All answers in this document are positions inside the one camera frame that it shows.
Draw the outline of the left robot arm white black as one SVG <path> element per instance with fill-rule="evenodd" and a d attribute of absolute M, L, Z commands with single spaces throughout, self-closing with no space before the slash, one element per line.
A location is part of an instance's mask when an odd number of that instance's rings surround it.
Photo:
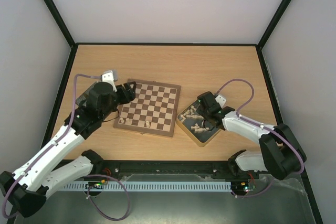
<path fill-rule="evenodd" d="M 109 173 L 102 171 L 102 157 L 93 150 L 84 151 L 60 168 L 57 165 L 100 128 L 105 118 L 117 111 L 119 105 L 133 101 L 136 86 L 134 81 L 116 87 L 103 81 L 95 83 L 84 104 L 73 109 L 56 135 L 33 158 L 12 173 L 2 172 L 3 217 L 11 218 L 6 214 L 8 202 L 19 214 L 30 217 L 54 193 L 76 179 L 92 177 L 99 180 L 99 185 L 111 180 Z"/>

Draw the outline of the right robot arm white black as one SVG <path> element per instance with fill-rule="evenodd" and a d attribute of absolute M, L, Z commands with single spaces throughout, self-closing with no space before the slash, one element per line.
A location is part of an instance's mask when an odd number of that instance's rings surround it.
<path fill-rule="evenodd" d="M 259 152 L 241 150 L 231 156 L 229 172 L 242 177 L 247 171 L 268 172 L 278 180 L 304 170 L 307 157 L 289 126 L 263 124 L 226 106 L 220 95 L 205 92 L 197 97 L 197 109 L 205 121 L 218 129 L 234 132 L 260 147 Z"/>

